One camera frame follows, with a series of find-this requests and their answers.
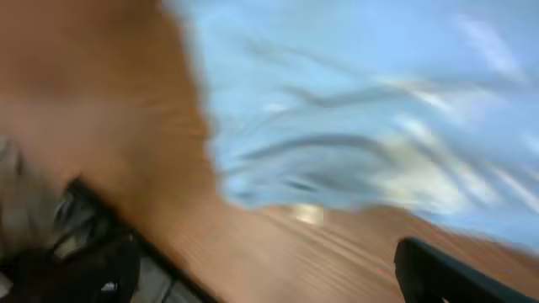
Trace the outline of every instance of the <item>black object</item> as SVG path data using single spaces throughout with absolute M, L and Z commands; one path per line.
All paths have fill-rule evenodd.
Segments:
M 57 222 L 70 226 L 69 231 L 50 249 L 24 252 L 0 263 L 0 271 L 13 282 L 0 303 L 129 303 L 136 292 L 141 256 L 168 274 L 170 290 L 180 283 L 199 302 L 216 302 L 83 181 L 72 182 L 66 196 L 70 202 L 59 209 Z M 56 250 L 70 238 L 82 238 L 85 244 L 57 257 Z
M 128 235 L 108 235 L 65 258 L 51 251 L 18 255 L 3 265 L 13 288 L 0 302 L 129 303 L 140 268 Z
M 395 274 L 406 303 L 539 302 L 411 237 L 397 246 Z

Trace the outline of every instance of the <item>table surface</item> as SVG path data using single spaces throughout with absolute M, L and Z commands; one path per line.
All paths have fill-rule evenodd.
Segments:
M 309 225 L 224 203 L 182 37 L 155 0 L 0 1 L 2 132 L 56 184 L 81 173 L 224 301 L 402 301 L 392 257 L 410 235 L 539 298 L 536 258 L 399 210 Z

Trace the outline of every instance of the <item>blue fabric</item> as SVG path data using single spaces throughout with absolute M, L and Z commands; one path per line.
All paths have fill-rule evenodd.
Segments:
M 170 4 L 228 201 L 396 205 L 539 250 L 539 2 Z

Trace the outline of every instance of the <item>brown wooden surface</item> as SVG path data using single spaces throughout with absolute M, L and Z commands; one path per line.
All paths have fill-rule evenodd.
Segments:
M 534 258 L 398 210 L 309 226 L 224 204 L 178 37 L 151 0 L 0 0 L 3 132 L 59 184 L 82 172 L 224 301 L 399 302 L 392 256 L 408 235 L 539 298 Z

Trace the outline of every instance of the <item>wooden table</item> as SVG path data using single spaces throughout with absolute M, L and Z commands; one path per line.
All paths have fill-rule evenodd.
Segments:
M 398 210 L 316 226 L 225 204 L 182 36 L 155 0 L 0 0 L 3 132 L 57 184 L 81 173 L 224 301 L 399 302 L 392 256 L 408 235 L 539 298 L 535 258 Z

